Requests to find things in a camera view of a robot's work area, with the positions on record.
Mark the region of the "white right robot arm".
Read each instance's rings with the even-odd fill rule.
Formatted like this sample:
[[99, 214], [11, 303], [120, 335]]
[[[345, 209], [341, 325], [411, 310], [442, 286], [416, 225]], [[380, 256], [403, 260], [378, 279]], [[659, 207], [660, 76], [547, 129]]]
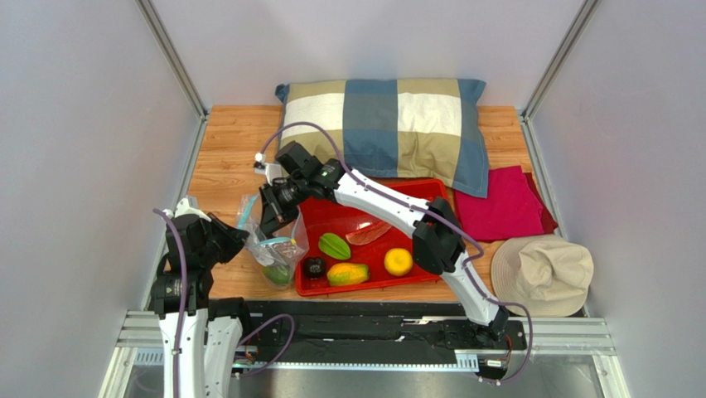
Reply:
[[310, 198], [363, 211], [410, 238], [413, 262], [445, 281], [481, 333], [493, 340], [503, 338], [509, 312], [471, 269], [466, 248], [469, 240], [462, 236], [447, 200], [406, 196], [370, 180], [340, 159], [322, 163], [296, 142], [281, 148], [274, 163], [266, 163], [264, 154], [257, 153], [254, 167], [261, 173], [273, 168], [286, 173], [283, 177], [269, 177], [259, 189], [259, 228], [264, 235], [272, 235], [294, 222], [299, 205]]

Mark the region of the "green fake starfruit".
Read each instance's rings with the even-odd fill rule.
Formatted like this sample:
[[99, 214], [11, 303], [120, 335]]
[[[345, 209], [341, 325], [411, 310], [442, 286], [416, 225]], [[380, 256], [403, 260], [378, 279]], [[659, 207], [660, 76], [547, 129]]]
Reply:
[[349, 260], [351, 258], [351, 248], [346, 241], [334, 233], [324, 233], [318, 241], [319, 250], [336, 260]]

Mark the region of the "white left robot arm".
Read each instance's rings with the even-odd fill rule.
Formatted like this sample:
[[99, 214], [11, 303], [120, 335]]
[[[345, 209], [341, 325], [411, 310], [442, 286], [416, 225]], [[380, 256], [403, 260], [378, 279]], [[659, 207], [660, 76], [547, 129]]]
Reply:
[[212, 214], [159, 211], [167, 252], [152, 284], [164, 360], [166, 397], [225, 397], [235, 353], [252, 322], [243, 298], [211, 298], [213, 268], [245, 246], [247, 231]]

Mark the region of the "dark purple fake mangosteen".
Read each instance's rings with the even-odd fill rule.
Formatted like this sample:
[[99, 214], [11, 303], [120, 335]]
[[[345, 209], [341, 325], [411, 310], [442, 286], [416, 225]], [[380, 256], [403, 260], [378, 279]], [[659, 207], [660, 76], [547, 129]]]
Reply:
[[302, 272], [307, 279], [320, 279], [326, 275], [326, 261], [322, 257], [307, 257], [302, 265]]

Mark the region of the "clear zip top bag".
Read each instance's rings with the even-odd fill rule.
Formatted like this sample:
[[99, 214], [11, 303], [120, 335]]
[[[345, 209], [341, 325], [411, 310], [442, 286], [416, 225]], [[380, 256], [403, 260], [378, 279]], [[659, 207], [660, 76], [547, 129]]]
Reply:
[[259, 227], [261, 210], [259, 194], [243, 195], [236, 227], [248, 231], [249, 239], [245, 249], [254, 258], [257, 263], [255, 269], [261, 275], [261, 268], [266, 266], [288, 265], [292, 269], [293, 280], [287, 287], [276, 286], [263, 276], [272, 289], [286, 289], [293, 284], [297, 265], [310, 249], [303, 215], [298, 208], [297, 218], [293, 223], [267, 237]]

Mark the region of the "yellow fake lemon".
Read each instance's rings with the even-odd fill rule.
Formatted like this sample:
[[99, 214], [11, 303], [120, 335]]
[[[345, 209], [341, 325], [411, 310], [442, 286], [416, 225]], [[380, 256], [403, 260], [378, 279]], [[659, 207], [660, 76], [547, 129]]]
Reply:
[[395, 277], [403, 277], [412, 270], [413, 257], [406, 249], [393, 248], [384, 256], [384, 268]]

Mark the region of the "yellow green fake mango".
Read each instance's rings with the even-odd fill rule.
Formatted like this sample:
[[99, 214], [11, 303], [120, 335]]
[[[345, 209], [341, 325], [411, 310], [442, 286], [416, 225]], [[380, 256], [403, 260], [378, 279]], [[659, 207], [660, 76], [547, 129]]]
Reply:
[[333, 265], [326, 273], [330, 286], [349, 286], [362, 284], [370, 277], [367, 265], [353, 263], [338, 263]]

